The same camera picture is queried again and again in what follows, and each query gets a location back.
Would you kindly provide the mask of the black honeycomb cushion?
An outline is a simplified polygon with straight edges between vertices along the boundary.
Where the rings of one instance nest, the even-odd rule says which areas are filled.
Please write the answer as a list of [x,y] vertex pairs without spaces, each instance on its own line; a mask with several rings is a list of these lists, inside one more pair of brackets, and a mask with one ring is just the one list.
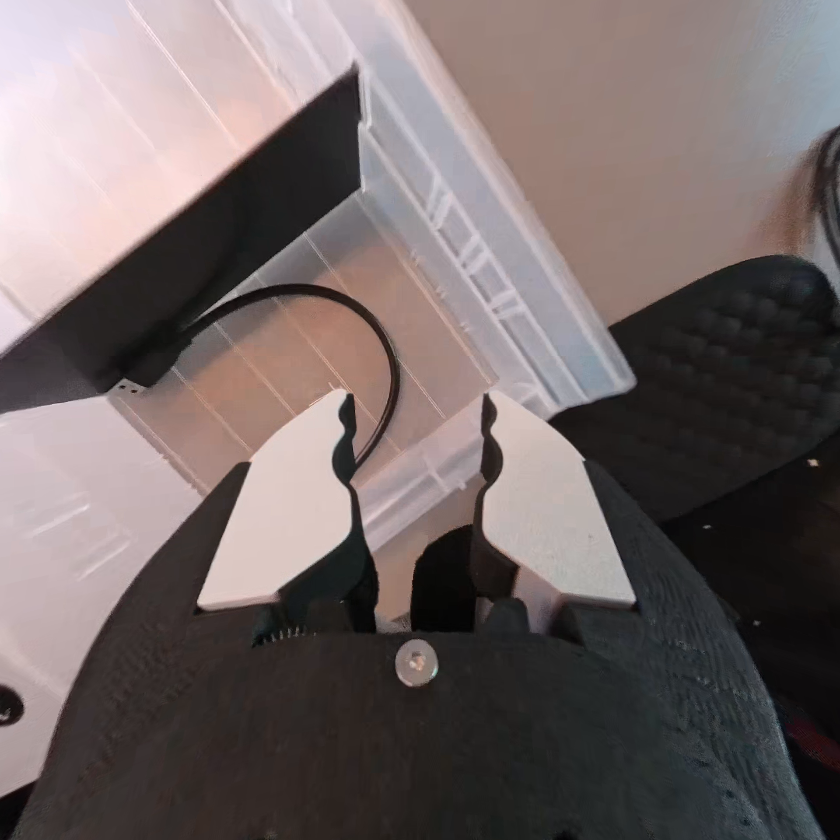
[[792,255],[717,270],[610,328],[636,384],[551,426],[654,520],[680,518],[838,432],[838,296]]

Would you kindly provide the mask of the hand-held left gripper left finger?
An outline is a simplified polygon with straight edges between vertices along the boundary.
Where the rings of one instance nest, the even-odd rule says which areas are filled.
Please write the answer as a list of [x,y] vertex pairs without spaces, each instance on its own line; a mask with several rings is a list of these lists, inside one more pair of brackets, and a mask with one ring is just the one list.
[[368,561],[356,472],[354,397],[332,390],[252,455],[197,597],[202,611],[342,596]]

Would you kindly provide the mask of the clear plastic storage box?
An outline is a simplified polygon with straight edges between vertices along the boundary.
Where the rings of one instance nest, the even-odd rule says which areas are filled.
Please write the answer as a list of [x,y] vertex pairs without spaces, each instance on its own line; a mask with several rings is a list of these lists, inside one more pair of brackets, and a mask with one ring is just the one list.
[[[319,286],[388,333],[395,414],[354,480],[378,550],[473,480],[485,392],[551,418],[634,384],[401,3],[2,2],[2,354],[352,67],[360,189],[205,311]],[[3,413],[22,515],[78,560],[161,531],[332,389],[362,449],[390,380],[373,330],[310,292],[212,323],[150,388],[132,362]]]

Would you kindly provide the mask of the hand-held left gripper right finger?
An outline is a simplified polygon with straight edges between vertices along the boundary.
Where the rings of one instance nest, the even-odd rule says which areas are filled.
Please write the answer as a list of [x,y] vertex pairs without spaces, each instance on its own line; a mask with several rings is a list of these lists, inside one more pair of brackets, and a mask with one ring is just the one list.
[[526,607],[633,607],[634,588],[583,455],[500,391],[481,409],[484,486],[474,516],[474,585]]

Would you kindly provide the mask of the plain black usb hub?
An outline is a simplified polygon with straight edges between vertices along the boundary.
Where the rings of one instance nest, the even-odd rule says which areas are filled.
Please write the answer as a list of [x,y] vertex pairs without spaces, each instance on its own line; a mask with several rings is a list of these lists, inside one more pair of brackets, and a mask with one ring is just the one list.
[[1,410],[102,395],[122,363],[250,277],[361,188],[352,67],[2,354]]

